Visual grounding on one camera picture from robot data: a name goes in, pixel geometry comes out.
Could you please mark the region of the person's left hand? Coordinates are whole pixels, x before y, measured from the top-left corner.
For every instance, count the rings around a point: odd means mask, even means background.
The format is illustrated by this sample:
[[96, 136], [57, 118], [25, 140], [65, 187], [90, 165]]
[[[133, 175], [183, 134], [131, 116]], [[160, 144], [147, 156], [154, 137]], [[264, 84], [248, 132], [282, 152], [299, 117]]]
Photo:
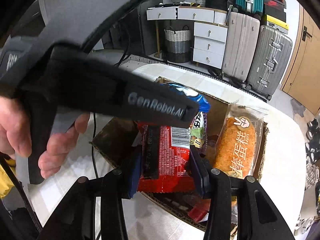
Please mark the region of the person's left hand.
[[1, 153], [17, 162], [20, 181], [38, 185], [56, 174], [85, 133], [89, 113], [1, 97]]

